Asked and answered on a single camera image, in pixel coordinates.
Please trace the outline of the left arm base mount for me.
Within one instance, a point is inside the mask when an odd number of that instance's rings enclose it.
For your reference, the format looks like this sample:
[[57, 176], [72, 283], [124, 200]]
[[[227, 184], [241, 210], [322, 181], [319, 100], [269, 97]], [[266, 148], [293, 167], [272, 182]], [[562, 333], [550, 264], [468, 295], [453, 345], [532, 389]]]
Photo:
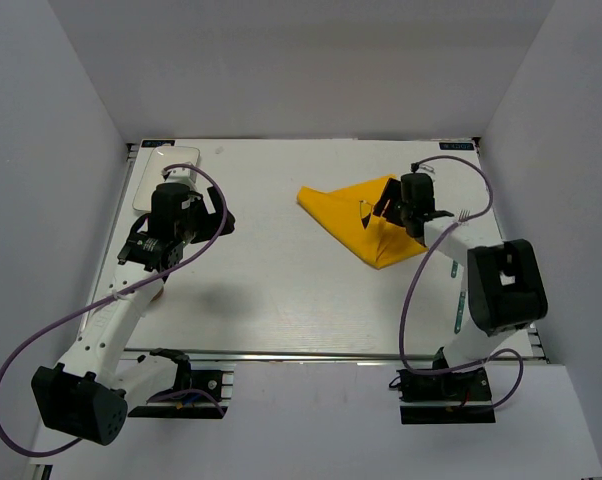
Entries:
[[192, 361], [185, 352], [165, 348], [140, 355], [137, 363], [149, 360], [167, 362], [168, 375], [159, 378], [167, 385], [151, 391], [138, 406], [129, 406], [129, 418], [220, 420], [225, 416], [234, 384], [232, 367]]

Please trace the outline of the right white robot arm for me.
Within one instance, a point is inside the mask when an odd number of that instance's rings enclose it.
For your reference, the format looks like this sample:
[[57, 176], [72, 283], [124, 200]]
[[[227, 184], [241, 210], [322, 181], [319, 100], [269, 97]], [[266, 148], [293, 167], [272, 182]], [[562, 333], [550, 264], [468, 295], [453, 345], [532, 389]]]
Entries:
[[463, 268], [469, 319], [437, 353], [432, 384], [453, 399], [469, 385], [466, 371], [479, 368], [519, 330], [544, 318], [548, 301], [533, 245], [525, 239], [500, 241], [471, 224], [469, 212], [453, 215], [435, 207], [434, 185], [425, 173], [409, 173], [387, 181], [372, 215], [401, 227], [427, 249], [406, 296], [410, 300], [436, 253]]

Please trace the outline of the yellow printed cloth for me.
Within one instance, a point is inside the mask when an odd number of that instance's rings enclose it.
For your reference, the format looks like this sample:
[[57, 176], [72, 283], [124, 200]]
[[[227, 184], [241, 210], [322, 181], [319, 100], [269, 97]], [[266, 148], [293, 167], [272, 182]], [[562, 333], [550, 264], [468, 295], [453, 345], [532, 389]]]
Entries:
[[427, 251], [402, 227], [372, 214], [394, 178], [386, 175], [331, 192], [303, 186], [297, 203], [356, 257], [379, 270]]

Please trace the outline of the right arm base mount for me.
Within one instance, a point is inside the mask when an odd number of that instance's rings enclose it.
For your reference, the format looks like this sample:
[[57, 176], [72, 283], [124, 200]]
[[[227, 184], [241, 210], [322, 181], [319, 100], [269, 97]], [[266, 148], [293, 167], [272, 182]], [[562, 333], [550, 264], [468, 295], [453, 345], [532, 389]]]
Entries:
[[438, 352], [431, 369], [417, 375], [400, 369], [388, 388], [398, 393], [402, 425], [494, 424], [492, 391], [482, 363], [441, 375], [434, 370], [448, 366]]

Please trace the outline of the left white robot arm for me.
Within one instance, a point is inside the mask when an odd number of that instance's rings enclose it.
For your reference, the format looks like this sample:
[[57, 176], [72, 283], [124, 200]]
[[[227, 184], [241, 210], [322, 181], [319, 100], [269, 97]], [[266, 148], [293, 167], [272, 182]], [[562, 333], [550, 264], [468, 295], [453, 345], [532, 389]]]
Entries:
[[100, 445], [120, 433], [128, 414], [152, 400], [192, 393], [192, 368], [182, 351], [155, 348], [124, 371], [118, 364], [139, 320], [169, 276], [189, 264], [190, 244], [209, 249], [234, 229], [216, 183], [207, 210], [191, 174], [200, 168], [172, 164], [151, 196], [151, 209], [138, 218], [117, 256], [110, 292], [94, 309], [71, 347], [52, 367], [40, 367], [31, 386], [45, 427]]

